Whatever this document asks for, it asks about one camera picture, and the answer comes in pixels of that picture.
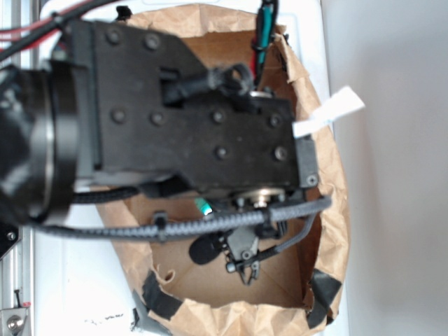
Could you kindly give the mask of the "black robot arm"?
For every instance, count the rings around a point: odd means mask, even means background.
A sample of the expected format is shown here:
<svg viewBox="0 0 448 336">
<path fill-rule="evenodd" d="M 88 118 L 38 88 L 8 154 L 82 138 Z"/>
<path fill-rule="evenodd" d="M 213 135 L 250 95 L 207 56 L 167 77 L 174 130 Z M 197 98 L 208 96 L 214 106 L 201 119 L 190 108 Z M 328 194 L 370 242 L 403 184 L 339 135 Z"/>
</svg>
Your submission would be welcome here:
<svg viewBox="0 0 448 336">
<path fill-rule="evenodd" d="M 1 70 L 1 222 L 66 237 L 165 242 L 194 237 L 197 264 L 227 257 L 227 271 L 256 279 L 260 263 L 305 238 L 327 202 L 314 142 L 293 132 L 292 104 L 255 92 L 244 64 L 208 68 L 176 36 L 71 20 L 61 57 L 41 70 Z M 54 225 L 74 203 L 189 194 L 213 217 L 149 227 Z M 306 228 L 279 239 L 288 220 Z"/>
</svg>

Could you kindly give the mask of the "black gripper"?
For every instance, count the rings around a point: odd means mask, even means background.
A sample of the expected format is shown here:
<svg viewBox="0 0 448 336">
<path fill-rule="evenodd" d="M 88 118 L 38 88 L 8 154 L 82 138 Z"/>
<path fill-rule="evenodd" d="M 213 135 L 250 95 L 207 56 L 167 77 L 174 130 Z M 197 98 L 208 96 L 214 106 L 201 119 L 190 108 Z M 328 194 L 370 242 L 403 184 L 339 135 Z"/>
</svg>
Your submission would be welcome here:
<svg viewBox="0 0 448 336">
<path fill-rule="evenodd" d="M 259 250 L 261 239 L 280 239 L 287 233 L 287 224 L 278 223 L 238 227 L 225 232 L 203 234 L 189 248 L 189 256 L 197 265 L 205 265 L 225 255 L 226 270 L 238 273 L 244 285 L 249 286 L 260 273 L 260 263 L 279 253 L 273 246 Z"/>
</svg>

